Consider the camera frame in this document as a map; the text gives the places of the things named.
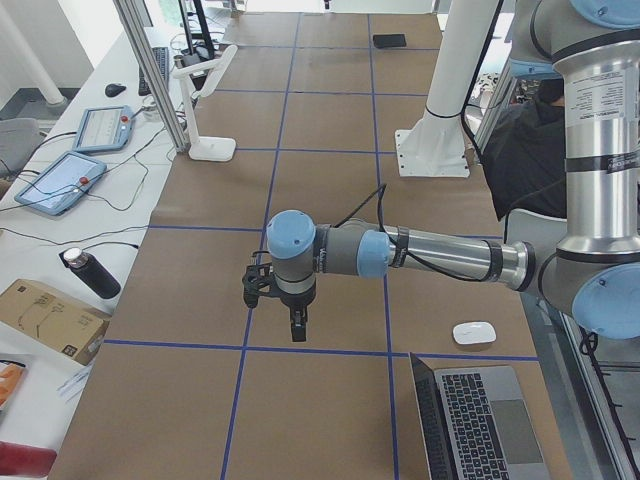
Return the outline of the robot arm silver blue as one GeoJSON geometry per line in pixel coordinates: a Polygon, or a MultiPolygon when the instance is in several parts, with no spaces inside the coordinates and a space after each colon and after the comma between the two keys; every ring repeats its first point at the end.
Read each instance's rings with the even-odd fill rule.
{"type": "Polygon", "coordinates": [[[246,270],[247,306],[278,298],[289,308],[293,339],[302,341],[318,274],[378,278],[391,268],[423,268],[536,291],[587,331],[636,337],[639,5],[520,1],[511,59],[564,81],[567,220],[559,242],[497,244],[356,219],[315,225],[288,210],[266,229],[271,262],[246,270]]]}

